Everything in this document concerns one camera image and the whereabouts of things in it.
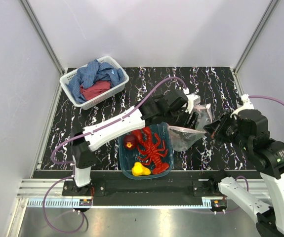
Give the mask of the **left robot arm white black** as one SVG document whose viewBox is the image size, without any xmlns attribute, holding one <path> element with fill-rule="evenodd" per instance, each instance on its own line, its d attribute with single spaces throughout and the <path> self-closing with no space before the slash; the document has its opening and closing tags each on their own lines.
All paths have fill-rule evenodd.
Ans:
<svg viewBox="0 0 284 237">
<path fill-rule="evenodd" d="M 173 89 L 165 95 L 147 95 L 139 104 L 97 125 L 87 126 L 71 133 L 71 151 L 74 162 L 73 190 L 84 196 L 90 191 L 90 172 L 97 163 L 95 151 L 111 140 L 131 131 L 160 124 L 193 128 L 197 114 L 194 106 L 200 96 L 186 90 Z"/>
</svg>

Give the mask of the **red fake lobster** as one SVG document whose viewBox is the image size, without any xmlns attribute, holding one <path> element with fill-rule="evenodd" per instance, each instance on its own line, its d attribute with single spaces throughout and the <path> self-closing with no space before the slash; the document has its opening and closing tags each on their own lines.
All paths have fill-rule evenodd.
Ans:
<svg viewBox="0 0 284 237">
<path fill-rule="evenodd" d="M 152 174 L 160 174 L 169 169 L 169 164 L 163 162 L 162 158 L 165 158 L 168 154 L 165 141 L 161 140 L 157 133 L 153 133 L 150 127 L 144 127 L 142 129 L 132 131 L 138 139 L 137 150 L 143 157 L 139 157 L 139 161 L 146 167 L 152 163 L 155 168 L 151 171 Z"/>
</svg>

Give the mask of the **clear zip top bag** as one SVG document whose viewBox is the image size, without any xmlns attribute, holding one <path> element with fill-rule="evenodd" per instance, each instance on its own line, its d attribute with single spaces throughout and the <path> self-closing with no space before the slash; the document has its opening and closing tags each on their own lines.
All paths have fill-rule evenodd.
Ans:
<svg viewBox="0 0 284 237">
<path fill-rule="evenodd" d="M 188 150 L 196 141 L 201 139 L 204 134 L 204 126 L 212 123 L 212 113 L 210 104 L 197 104 L 193 112 L 199 114 L 195 129 L 169 126 L 168 133 L 173 150 L 183 152 Z"/>
</svg>

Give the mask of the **yellow fake fruit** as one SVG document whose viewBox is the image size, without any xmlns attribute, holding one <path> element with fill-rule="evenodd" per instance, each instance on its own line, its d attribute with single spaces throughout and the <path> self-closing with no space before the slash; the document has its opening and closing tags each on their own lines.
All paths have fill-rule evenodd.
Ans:
<svg viewBox="0 0 284 237">
<path fill-rule="evenodd" d="M 146 168 L 142 163 L 136 162 L 131 169 L 133 176 L 142 176 L 142 175 L 150 175 L 150 169 Z"/>
</svg>

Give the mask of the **red fake apple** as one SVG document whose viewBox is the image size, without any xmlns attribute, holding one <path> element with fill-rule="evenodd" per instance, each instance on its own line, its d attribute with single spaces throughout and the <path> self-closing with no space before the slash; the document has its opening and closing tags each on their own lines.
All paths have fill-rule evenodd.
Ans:
<svg viewBox="0 0 284 237">
<path fill-rule="evenodd" d="M 135 135 L 129 134 L 124 137 L 123 145 L 127 150 L 134 150 L 138 145 L 138 139 Z"/>
</svg>

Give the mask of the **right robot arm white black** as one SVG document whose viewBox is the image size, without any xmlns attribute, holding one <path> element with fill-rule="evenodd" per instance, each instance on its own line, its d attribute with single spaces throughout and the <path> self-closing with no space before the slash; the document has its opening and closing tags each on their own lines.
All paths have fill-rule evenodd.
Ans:
<svg viewBox="0 0 284 237">
<path fill-rule="evenodd" d="M 237 184 L 225 171 L 210 176 L 209 192 L 232 199 L 254 221 L 263 237 L 284 237 L 284 143 L 270 138 L 268 120 L 255 109 L 225 113 L 204 126 L 215 141 L 239 146 L 256 168 L 268 189 L 271 204 L 266 204 Z"/>
</svg>

